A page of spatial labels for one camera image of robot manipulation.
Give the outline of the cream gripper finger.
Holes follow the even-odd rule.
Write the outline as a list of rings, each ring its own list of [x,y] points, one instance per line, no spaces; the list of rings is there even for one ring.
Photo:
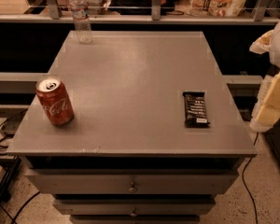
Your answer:
[[[271,37],[273,30],[270,30],[260,36],[256,41],[252,43],[249,50],[253,53],[263,54],[271,51]]]
[[[280,120],[280,72],[262,80],[257,99],[250,127],[255,132],[265,133]]]

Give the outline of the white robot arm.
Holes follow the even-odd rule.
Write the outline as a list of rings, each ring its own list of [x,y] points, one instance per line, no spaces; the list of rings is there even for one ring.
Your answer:
[[[268,52],[270,63],[280,69],[280,21],[273,30],[253,42],[249,50],[257,54]],[[280,71],[262,80],[257,99],[250,127],[255,132],[265,133],[280,120]]]

